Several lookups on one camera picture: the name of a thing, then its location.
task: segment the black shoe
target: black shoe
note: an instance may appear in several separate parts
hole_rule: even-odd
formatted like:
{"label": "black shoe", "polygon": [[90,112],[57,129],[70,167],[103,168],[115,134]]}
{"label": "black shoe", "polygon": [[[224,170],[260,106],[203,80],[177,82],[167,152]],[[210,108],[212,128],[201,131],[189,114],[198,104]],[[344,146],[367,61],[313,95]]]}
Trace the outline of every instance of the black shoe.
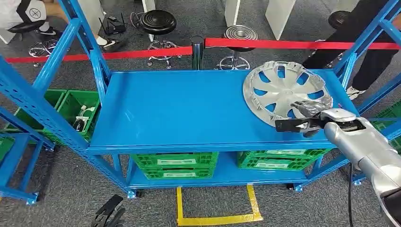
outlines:
{"label": "black shoe", "polygon": [[45,32],[37,29],[36,33],[39,34],[39,35],[46,36],[47,38],[51,38],[51,39],[60,39],[60,37],[62,35],[62,31],[56,30],[53,27],[50,27]]}
{"label": "black shoe", "polygon": [[119,41],[116,39],[107,39],[105,45],[99,45],[105,52],[115,52],[127,44],[127,40]]}

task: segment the black pole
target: black pole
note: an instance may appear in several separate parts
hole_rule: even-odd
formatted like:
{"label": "black pole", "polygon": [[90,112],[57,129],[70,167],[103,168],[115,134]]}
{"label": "black pole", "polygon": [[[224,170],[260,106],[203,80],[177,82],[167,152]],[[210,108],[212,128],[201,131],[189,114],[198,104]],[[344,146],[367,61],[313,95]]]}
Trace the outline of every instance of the black pole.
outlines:
{"label": "black pole", "polygon": [[205,48],[203,37],[196,35],[191,37],[192,45],[192,69],[203,69],[203,49]]}

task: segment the white sneaker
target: white sneaker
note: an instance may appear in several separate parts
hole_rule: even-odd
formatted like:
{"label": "white sneaker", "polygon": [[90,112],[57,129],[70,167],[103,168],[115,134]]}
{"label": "white sneaker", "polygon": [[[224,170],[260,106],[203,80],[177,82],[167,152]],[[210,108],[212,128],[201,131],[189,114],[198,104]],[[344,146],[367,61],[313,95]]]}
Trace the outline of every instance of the white sneaker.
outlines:
{"label": "white sneaker", "polygon": [[354,100],[358,97],[358,95],[363,94],[365,91],[356,90],[355,88],[350,86],[347,89],[347,95],[348,95],[349,99]]}

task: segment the black router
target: black router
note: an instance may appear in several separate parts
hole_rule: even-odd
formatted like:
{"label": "black router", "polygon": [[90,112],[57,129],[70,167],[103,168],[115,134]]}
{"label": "black router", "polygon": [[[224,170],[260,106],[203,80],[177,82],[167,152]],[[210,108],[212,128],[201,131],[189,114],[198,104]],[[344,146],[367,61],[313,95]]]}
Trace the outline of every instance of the black router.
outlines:
{"label": "black router", "polygon": [[122,22],[117,20],[115,17],[112,18],[109,17],[107,20],[107,28],[105,28],[103,26],[102,20],[99,18],[100,24],[102,25],[103,31],[105,32],[106,35],[115,35],[125,32],[127,28],[125,27],[124,17],[122,17],[122,13],[121,13],[121,20]]}

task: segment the white label on crate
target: white label on crate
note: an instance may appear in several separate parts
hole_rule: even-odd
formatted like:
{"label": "white label on crate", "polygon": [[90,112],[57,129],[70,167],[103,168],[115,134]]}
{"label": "white label on crate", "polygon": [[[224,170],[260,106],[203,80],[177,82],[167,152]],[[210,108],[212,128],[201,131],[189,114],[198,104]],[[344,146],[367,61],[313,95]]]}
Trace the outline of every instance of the white label on crate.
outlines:
{"label": "white label on crate", "polygon": [[187,165],[187,164],[196,164],[196,159],[182,159],[182,160],[166,160],[166,159],[158,159],[158,165]]}
{"label": "white label on crate", "polygon": [[163,177],[196,177],[196,173],[181,173],[181,174],[164,173]]}
{"label": "white label on crate", "polygon": [[266,153],[272,155],[303,155],[305,150],[267,150]]}
{"label": "white label on crate", "polygon": [[287,168],[288,164],[273,164],[273,163],[262,163],[259,162],[258,164],[255,165],[255,167],[259,168]]}

